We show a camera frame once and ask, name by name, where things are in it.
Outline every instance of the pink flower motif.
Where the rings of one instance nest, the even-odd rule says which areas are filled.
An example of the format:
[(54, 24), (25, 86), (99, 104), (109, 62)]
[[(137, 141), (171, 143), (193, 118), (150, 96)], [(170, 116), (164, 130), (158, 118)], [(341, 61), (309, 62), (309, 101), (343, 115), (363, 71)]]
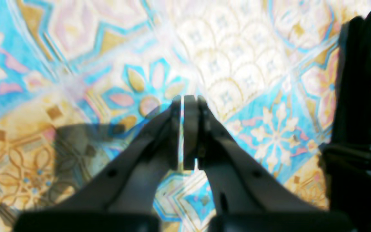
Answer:
[(336, 80), (337, 61), (338, 50), (336, 49), (331, 53), (325, 70), (321, 70), (315, 66), (301, 77), (306, 91), (311, 95), (320, 97), (318, 119), (323, 129), (326, 129), (333, 122), (336, 107), (334, 84)]

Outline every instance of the black fabric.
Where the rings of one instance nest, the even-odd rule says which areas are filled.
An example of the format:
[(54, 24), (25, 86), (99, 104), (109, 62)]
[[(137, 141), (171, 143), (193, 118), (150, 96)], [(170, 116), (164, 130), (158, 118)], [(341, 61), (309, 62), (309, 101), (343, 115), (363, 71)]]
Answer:
[(349, 22), (344, 54), (331, 142), (371, 144), (371, 12)]

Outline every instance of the tile pattern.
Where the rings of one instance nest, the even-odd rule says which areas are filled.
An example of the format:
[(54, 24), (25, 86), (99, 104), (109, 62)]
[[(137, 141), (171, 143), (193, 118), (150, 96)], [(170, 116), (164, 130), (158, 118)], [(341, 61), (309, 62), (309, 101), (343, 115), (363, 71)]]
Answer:
[[(177, 94), (204, 95), (241, 147), (327, 209), (317, 145), (330, 139), (336, 40), (370, 10), (371, 0), (0, 0), (0, 232), (77, 191)], [(110, 122), (124, 128), (80, 125)], [(205, 231), (215, 209), (204, 172), (168, 173), (153, 213), (166, 231)]]

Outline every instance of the floor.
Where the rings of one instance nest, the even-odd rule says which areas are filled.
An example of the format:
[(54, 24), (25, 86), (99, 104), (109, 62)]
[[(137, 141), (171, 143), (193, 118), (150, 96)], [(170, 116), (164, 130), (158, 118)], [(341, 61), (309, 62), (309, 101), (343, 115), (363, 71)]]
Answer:
[[(0, 0), (0, 232), (19, 211), (72, 195), (179, 94), (203, 95), (279, 182), (327, 208), (318, 145), (330, 140), (337, 39), (370, 10), (371, 0)], [(126, 132), (100, 142), (99, 124)], [(204, 172), (169, 173), (153, 213), (165, 231), (206, 230)]]

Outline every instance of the patterned carpet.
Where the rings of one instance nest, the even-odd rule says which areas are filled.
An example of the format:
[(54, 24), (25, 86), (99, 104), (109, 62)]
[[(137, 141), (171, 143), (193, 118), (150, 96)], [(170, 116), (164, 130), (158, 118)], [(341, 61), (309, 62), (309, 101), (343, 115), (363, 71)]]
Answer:
[[(242, 148), (327, 208), (317, 146), (330, 139), (337, 39), (370, 10), (371, 0), (0, 0), (0, 232), (21, 210), (72, 195), (178, 94), (206, 97)], [(58, 134), (78, 123), (91, 125)], [(100, 133), (126, 131), (92, 139), (107, 123)], [(169, 173), (153, 213), (165, 231), (204, 231), (215, 215), (204, 172)]]

